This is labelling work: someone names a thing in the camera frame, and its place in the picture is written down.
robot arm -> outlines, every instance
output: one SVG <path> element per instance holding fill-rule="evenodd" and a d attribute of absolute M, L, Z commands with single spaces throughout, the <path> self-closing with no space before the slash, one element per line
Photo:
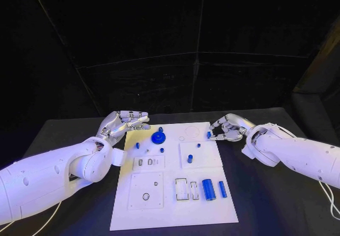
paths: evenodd
<path fill-rule="evenodd" d="M 225 134 L 212 140 L 239 141 L 246 136 L 242 153 L 274 167 L 280 161 L 285 166 L 313 179 L 340 188 L 340 148 L 321 142 L 297 138 L 275 124 L 255 125 L 235 114 L 223 116 L 210 126 L 222 125 Z"/>
<path fill-rule="evenodd" d="M 112 112 L 95 137 L 27 157 L 0 170 L 0 225 L 51 208 L 102 180 L 111 164 L 124 165 L 125 152 L 112 146 L 127 131 L 150 129 L 147 121 L 146 112 Z"/>

hole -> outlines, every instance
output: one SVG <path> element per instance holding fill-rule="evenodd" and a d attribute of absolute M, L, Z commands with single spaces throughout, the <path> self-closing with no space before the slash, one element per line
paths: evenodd
<path fill-rule="evenodd" d="M 23 178 L 23 184 L 29 186 L 29 179 L 26 177 Z"/>
<path fill-rule="evenodd" d="M 144 194 L 143 194 L 143 200 L 149 200 L 149 198 L 150 198 L 149 193 L 144 193 Z"/>
<path fill-rule="evenodd" d="M 58 167 L 58 166 L 55 166 L 55 172 L 56 172 L 56 173 L 59 173 L 59 172 L 61 172 L 61 170 L 59 170 L 59 167 Z"/>

table surface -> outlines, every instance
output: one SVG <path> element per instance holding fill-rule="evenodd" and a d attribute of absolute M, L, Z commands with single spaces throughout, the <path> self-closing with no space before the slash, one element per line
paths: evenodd
<path fill-rule="evenodd" d="M 304 137 L 282 108 L 208 113 L 150 115 L 150 124 L 215 122 L 235 113 L 255 124 L 277 123 Z M 81 143 L 94 136 L 102 118 L 48 120 L 25 156 Z M 124 148 L 125 138 L 115 145 Z M 111 166 L 104 180 L 81 189 L 61 204 L 39 235 L 340 235 L 340 222 L 330 215 L 330 203 L 319 182 L 291 171 L 282 163 L 274 168 L 251 160 L 239 142 L 218 141 L 223 170 L 239 223 L 110 231 L 120 168 Z M 336 199 L 340 190 L 334 189 Z M 32 235 L 45 224 L 55 206 L 22 219 L 4 235 Z"/>

